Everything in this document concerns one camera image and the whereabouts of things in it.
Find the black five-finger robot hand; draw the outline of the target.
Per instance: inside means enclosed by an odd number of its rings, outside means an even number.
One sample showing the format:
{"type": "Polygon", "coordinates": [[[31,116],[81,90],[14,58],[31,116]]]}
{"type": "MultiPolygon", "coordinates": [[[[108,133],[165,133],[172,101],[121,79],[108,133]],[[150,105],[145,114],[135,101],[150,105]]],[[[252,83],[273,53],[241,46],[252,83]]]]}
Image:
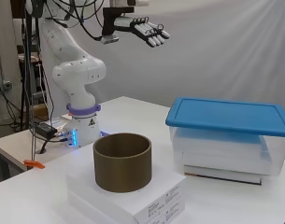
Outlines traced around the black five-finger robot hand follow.
{"type": "Polygon", "coordinates": [[[136,35],[151,48],[161,46],[166,39],[170,38],[170,34],[164,29],[162,24],[151,23],[148,17],[118,17],[114,21],[114,28],[117,31],[136,35]]]}

